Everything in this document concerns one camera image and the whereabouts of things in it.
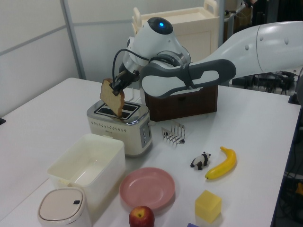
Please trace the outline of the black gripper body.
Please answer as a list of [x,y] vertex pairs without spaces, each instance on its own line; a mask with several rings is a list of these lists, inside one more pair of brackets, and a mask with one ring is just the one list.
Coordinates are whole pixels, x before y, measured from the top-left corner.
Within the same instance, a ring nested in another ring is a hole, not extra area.
[[139,71],[134,70],[133,72],[130,72],[128,70],[123,70],[117,75],[117,81],[118,80],[125,80],[127,82],[127,86],[129,86],[139,80]]

